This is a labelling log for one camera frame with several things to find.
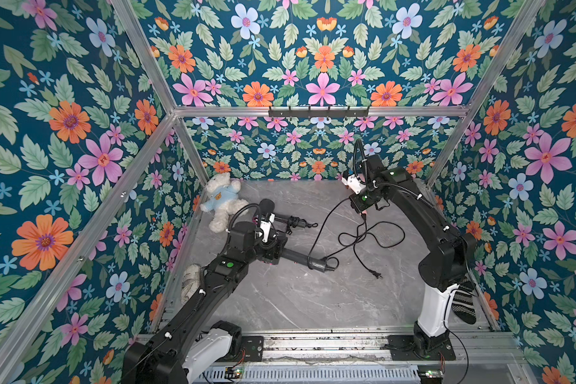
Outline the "dark grey hair dryer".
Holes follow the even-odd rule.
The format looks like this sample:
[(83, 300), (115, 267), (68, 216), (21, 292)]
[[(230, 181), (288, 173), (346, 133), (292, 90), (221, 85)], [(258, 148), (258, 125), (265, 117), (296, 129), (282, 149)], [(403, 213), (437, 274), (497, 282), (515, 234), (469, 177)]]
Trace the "dark grey hair dryer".
[(297, 216), (276, 213), (275, 203), (268, 198), (264, 198), (259, 203), (259, 221), (280, 222), (289, 228), (316, 228), (318, 226), (316, 222), (308, 222)]
[(336, 267), (329, 264), (328, 261), (323, 259), (315, 259), (306, 254), (299, 253), (297, 251), (284, 249), (280, 255), (281, 258), (287, 259), (291, 262), (303, 265), (310, 270), (316, 270), (322, 273), (335, 271)]

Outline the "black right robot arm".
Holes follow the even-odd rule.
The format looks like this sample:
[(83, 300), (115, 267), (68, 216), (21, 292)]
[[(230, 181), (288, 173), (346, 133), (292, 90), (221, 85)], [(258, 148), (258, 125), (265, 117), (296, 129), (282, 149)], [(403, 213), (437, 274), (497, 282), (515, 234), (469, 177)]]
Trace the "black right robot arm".
[(386, 201), (397, 206), (419, 232), (429, 253), (419, 263), (426, 290), (414, 332), (426, 341), (448, 334), (450, 303), (467, 277), (475, 237), (449, 224), (407, 170), (387, 168), (377, 155), (363, 159), (357, 171), (345, 171), (341, 181), (352, 191), (350, 204), (356, 212), (362, 214)]

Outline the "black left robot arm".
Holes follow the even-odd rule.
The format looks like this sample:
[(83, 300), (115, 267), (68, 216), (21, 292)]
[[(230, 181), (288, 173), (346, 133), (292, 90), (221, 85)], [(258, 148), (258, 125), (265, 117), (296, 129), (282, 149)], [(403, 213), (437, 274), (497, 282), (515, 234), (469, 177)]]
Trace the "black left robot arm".
[(219, 322), (201, 332), (217, 308), (230, 297), (257, 260), (285, 258), (307, 265), (305, 254), (285, 248), (286, 237), (269, 235), (251, 221), (229, 226), (227, 242), (203, 268), (197, 291), (174, 318), (147, 343), (136, 342), (123, 359), (123, 383), (192, 383), (220, 359), (238, 354), (241, 329)]

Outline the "white teddy bear blue shirt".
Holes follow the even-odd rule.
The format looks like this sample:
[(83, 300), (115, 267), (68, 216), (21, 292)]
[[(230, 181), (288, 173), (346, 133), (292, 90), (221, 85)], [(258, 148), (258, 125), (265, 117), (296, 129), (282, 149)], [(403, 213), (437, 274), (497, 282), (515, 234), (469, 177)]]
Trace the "white teddy bear blue shirt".
[(241, 182), (238, 179), (232, 179), (230, 173), (216, 174), (206, 184), (207, 200), (201, 204), (200, 208), (202, 212), (214, 215), (209, 224), (213, 233), (226, 231), (229, 219), (248, 205), (248, 201), (239, 197), (240, 190)]

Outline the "striped black white sock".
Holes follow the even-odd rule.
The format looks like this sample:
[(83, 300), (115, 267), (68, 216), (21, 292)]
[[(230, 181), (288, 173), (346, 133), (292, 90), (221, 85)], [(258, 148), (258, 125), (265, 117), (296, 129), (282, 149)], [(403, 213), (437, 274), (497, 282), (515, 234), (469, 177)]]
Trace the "striped black white sock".
[(474, 325), (476, 323), (476, 311), (474, 304), (475, 286), (471, 281), (461, 283), (454, 292), (451, 309), (453, 313), (464, 323)]

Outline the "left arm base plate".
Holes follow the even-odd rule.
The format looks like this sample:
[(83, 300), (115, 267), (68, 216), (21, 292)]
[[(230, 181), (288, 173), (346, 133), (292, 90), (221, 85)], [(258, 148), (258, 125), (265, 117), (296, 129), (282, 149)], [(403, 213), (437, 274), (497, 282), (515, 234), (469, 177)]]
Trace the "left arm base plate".
[(259, 363), (262, 361), (265, 347), (263, 336), (238, 336), (234, 341), (231, 361), (234, 363)]

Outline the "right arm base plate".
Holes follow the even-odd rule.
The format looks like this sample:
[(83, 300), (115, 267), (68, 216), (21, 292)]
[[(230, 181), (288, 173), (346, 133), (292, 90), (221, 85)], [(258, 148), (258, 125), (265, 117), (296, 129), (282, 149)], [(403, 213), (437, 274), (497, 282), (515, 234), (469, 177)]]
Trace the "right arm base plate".
[(456, 354), (446, 334), (428, 338), (422, 334), (390, 335), (383, 347), (394, 361), (455, 361)]

